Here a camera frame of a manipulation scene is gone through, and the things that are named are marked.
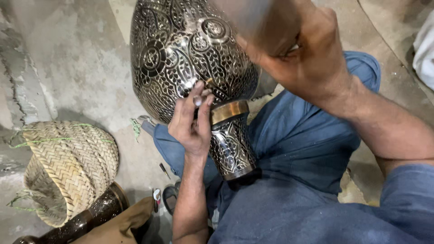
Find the wicker basket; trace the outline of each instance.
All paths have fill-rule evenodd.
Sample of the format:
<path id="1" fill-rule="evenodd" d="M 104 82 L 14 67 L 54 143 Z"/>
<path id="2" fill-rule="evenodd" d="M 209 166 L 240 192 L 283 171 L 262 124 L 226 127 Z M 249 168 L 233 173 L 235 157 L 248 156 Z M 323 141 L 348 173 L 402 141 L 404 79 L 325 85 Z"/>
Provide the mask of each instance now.
<path id="1" fill-rule="evenodd" d="M 61 227 L 86 210 L 115 180 L 118 149 L 114 139 L 89 124 L 36 122 L 23 128 L 33 151 L 24 184 L 34 194 L 38 216 Z"/>

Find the gray floor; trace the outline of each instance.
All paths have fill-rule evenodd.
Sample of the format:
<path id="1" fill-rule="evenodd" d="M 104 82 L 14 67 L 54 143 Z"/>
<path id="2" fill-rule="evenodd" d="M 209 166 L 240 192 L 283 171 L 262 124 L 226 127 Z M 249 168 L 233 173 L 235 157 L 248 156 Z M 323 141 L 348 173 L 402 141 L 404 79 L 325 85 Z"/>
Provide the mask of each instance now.
<path id="1" fill-rule="evenodd" d="M 430 0 L 315 2 L 336 10 L 345 49 L 377 57 L 383 71 L 380 93 L 434 124 L 434 95 L 414 79 L 409 54 L 415 33 L 434 4 Z M 24 122 L 76 120 L 110 132 L 120 153 L 116 181 L 132 203 L 150 196 L 152 188 L 164 189 L 175 182 L 174 175 L 169 172 L 170 181 L 159 168 L 164 160 L 152 138 L 143 132 L 136 142 L 129 122 L 146 114 L 131 86 L 128 43 L 134 4 L 134 0 L 0 0 L 0 188 L 4 195 L 0 235 L 4 243 L 49 229 L 34 213 L 5 207 L 22 188 L 31 152 L 28 148 L 11 151 L 4 142 L 11 129 Z M 252 110 L 267 99 L 251 104 Z M 378 205 L 384 179 L 365 145 L 354 153 L 349 168 L 340 200 Z M 161 205 L 146 237 L 148 243 L 169 243 L 170 225 L 171 217 Z"/>

